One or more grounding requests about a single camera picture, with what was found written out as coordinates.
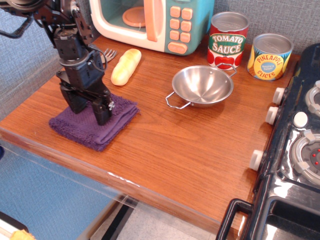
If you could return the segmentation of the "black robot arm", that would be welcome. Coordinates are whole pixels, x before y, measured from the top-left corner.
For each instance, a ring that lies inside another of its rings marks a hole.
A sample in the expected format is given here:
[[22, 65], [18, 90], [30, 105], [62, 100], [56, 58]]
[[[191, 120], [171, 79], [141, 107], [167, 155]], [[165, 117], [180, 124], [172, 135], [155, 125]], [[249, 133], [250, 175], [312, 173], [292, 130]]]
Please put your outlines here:
[[75, 0], [2, 0], [0, 8], [25, 18], [14, 32], [1, 31], [2, 36], [18, 39], [32, 22], [44, 28], [64, 68], [56, 75], [65, 101], [75, 114], [91, 103], [97, 123], [104, 125], [114, 108], [111, 92], [103, 83], [108, 61], [93, 44], [92, 27], [79, 4]]

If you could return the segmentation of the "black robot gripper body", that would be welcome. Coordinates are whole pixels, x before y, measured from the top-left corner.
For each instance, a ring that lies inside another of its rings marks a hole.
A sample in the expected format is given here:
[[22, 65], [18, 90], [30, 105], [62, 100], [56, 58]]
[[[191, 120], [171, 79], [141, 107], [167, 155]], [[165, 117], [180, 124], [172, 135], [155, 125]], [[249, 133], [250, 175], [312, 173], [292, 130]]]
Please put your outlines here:
[[115, 107], [111, 92], [102, 81], [106, 68], [100, 51], [85, 51], [83, 57], [76, 60], [61, 58], [59, 63], [64, 67], [64, 71], [56, 74], [60, 87], [74, 91], [87, 102], [103, 100], [108, 102], [110, 110]]

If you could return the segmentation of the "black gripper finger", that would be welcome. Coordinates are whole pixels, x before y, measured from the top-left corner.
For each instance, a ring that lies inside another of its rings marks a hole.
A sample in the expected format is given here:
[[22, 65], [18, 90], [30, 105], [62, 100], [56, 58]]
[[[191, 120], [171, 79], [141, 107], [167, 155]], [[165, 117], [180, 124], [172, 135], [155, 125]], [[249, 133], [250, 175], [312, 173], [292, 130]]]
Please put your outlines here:
[[60, 90], [73, 113], [79, 114], [87, 106], [87, 100], [74, 93], [74, 91], [67, 90], [64, 87], [60, 87]]
[[112, 111], [110, 110], [109, 103], [101, 99], [97, 99], [91, 104], [94, 116], [97, 123], [100, 126], [106, 124], [109, 118], [112, 116]]

